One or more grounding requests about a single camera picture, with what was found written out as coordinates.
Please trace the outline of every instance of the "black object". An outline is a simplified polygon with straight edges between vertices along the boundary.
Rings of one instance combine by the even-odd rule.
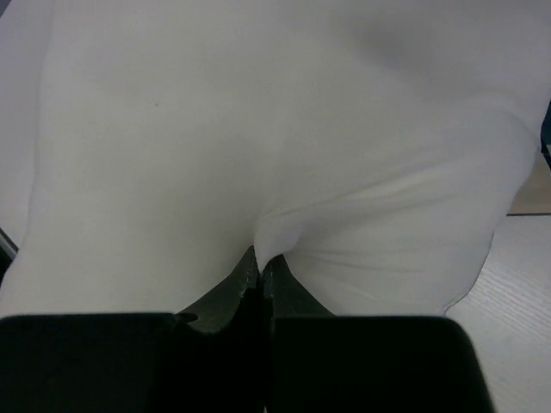
[[[176,315],[4,319],[0,411],[493,411],[454,322],[334,317],[282,256],[256,268]]]

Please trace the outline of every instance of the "white surface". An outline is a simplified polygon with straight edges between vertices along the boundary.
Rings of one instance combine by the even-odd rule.
[[[253,239],[335,312],[442,311],[551,95],[549,22],[491,3],[58,0],[0,312],[179,310]]]
[[[15,0],[0,18],[0,227],[20,245],[38,136],[38,91],[51,0]]]
[[[448,311],[466,329],[499,413],[551,409],[551,217],[507,217],[473,291]]]

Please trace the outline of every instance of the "cloth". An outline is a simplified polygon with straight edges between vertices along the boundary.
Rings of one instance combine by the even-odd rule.
[[[178,311],[251,243],[336,313],[443,313],[532,168],[548,9],[56,0],[0,314]]]

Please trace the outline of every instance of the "dark object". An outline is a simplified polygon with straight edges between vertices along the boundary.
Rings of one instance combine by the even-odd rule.
[[[285,413],[493,411],[457,324],[334,317],[282,256],[259,274],[253,250],[181,314],[0,322],[2,412],[247,413],[264,406]]]

